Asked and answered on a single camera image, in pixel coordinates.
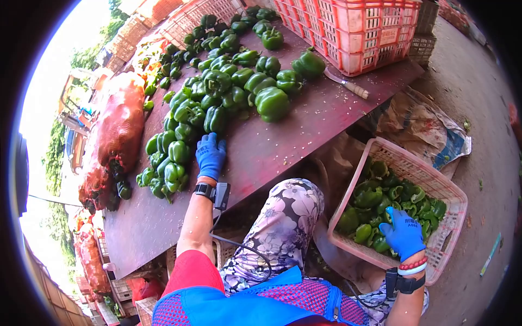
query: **concrete ground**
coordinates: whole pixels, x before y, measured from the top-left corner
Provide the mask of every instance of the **concrete ground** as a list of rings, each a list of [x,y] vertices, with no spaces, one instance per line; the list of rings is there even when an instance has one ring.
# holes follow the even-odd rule
[[[431,95],[461,126],[467,118],[473,141],[472,154],[461,160],[453,177],[468,196],[469,217],[442,276],[429,288],[430,306],[421,324],[474,325],[493,298],[513,247],[520,195],[519,148],[508,117],[513,97],[487,48],[441,17],[434,34],[430,68],[411,86]],[[499,232],[503,246],[480,277]]]

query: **vendor stall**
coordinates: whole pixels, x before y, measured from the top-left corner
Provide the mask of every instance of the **vendor stall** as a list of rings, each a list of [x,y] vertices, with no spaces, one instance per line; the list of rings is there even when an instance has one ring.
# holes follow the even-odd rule
[[[273,22],[284,36],[284,46],[277,51],[266,51],[259,38],[250,29],[241,36],[241,44],[263,54],[277,57],[281,69],[290,69],[291,61],[309,46],[302,38]],[[199,54],[205,59],[207,52]],[[330,71],[335,67],[327,64]],[[183,65],[182,78],[172,80],[166,90],[158,88],[152,97],[155,106],[145,122],[139,160],[128,174],[133,188],[132,197],[120,203],[115,212],[105,213],[105,236],[111,261],[116,265],[118,279],[154,259],[176,244],[198,173],[197,162],[187,164],[187,189],[172,196],[172,204],[155,197],[148,188],[138,188],[135,177],[149,166],[143,146],[154,134],[163,131],[163,119],[169,111],[161,104],[167,91],[178,91],[184,79],[201,72]],[[343,86],[321,76],[307,81],[301,93],[291,97],[290,113],[277,123],[261,120],[255,109],[249,110],[247,120],[230,121],[224,138],[227,140],[227,161],[221,182],[231,184],[228,208],[233,207],[256,190],[271,185],[283,172],[343,132],[362,116],[389,99],[423,70],[409,60],[399,61],[359,75],[349,80],[369,92],[367,100],[346,90]]]

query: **person's left hand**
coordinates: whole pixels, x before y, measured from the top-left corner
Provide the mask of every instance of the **person's left hand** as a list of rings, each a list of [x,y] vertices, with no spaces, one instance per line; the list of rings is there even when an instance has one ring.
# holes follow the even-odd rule
[[[211,132],[204,135],[199,142],[197,142],[196,159],[199,164],[198,178],[207,176],[215,181],[219,178],[219,173],[223,167],[225,157],[227,156],[227,143],[224,139],[217,144],[216,139],[218,135]]]

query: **knife handle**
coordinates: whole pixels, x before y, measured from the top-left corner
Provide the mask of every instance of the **knife handle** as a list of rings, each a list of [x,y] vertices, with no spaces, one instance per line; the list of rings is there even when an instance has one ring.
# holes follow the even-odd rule
[[[354,84],[353,82],[349,82],[349,81],[344,81],[344,83],[342,83],[342,85],[349,91],[355,93],[356,95],[362,97],[363,99],[367,100],[368,99],[368,91],[365,90],[364,88],[360,87],[360,86],[357,86],[356,84]]]

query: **blue glove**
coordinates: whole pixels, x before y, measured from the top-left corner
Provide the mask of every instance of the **blue glove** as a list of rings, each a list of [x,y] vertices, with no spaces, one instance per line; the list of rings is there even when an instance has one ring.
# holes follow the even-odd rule
[[[211,132],[208,135],[204,135],[201,140],[197,142],[196,159],[199,164],[198,178],[206,176],[216,181],[219,178],[219,173],[227,156],[227,143],[224,139],[221,139],[219,144],[217,144],[217,136],[215,132]]]
[[[405,211],[398,211],[393,207],[387,207],[386,213],[391,216],[393,227],[388,223],[381,223],[379,230],[386,237],[386,243],[399,254],[400,262],[426,249],[422,242],[421,225],[416,220]]]

